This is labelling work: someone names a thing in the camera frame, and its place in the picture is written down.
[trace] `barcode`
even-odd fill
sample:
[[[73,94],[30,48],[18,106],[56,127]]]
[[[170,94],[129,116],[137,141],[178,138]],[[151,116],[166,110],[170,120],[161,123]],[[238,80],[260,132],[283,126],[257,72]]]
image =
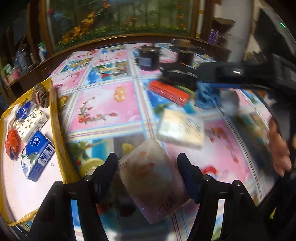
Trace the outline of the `barcode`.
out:
[[[51,156],[54,154],[55,149],[52,145],[48,144],[41,156],[38,159],[38,163],[45,166]]]

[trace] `person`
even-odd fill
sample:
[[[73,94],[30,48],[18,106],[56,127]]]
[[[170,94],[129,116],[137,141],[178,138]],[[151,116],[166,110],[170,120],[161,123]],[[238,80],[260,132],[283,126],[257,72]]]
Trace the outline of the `person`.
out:
[[[292,163],[289,158],[287,142],[278,133],[278,127],[273,119],[269,122],[269,150],[272,154],[272,164],[275,171],[284,176],[286,171],[291,171]]]

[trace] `white wall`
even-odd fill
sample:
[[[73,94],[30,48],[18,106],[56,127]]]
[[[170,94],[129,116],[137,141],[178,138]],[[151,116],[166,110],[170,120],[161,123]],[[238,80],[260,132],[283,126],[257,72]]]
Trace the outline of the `white wall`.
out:
[[[235,20],[235,25],[228,32],[228,46],[232,51],[228,61],[240,62],[244,56],[253,19],[253,0],[222,0],[216,6],[215,17]]]

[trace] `table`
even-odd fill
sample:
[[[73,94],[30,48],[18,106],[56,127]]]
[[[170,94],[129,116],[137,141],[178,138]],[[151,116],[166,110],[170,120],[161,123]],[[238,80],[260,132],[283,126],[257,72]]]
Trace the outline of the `table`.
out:
[[[202,150],[162,142],[168,156],[174,160],[184,152],[192,164],[218,181],[241,180],[255,203],[260,203],[276,178],[265,155],[270,118],[267,109],[251,92],[242,90],[236,90],[240,107],[235,118],[224,116],[216,108],[197,108],[193,101],[177,106],[147,90],[148,83],[159,78],[160,71],[143,71],[136,66],[137,48],[142,45],[151,43],[75,52],[50,76],[58,92],[67,149],[79,174],[91,174],[110,152],[121,158],[146,139],[155,138],[160,115],[169,108],[204,119],[207,137]],[[169,44],[156,46],[162,48],[162,62],[176,59]],[[194,57],[195,66],[212,61],[208,56]],[[198,205],[191,201],[150,225],[115,177],[99,213],[109,240],[181,241],[187,239],[197,210]],[[73,221],[79,237],[77,217]],[[222,219],[223,200],[213,238],[219,237]]]

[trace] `screw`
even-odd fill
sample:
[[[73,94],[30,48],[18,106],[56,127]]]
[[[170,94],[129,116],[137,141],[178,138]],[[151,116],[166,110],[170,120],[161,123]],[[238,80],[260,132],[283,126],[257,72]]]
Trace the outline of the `screw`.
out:
[[[234,184],[237,185],[238,187],[242,185],[242,182],[240,180],[235,180]]]
[[[59,185],[62,185],[62,184],[63,184],[62,181],[56,181],[56,182],[54,182],[54,186],[55,187],[58,187]]]
[[[211,180],[212,179],[212,177],[210,176],[210,175],[203,175],[203,179],[205,180],[205,181],[209,181],[209,180]]]
[[[94,177],[92,175],[86,175],[83,180],[85,180],[86,182],[92,181],[94,179]]]

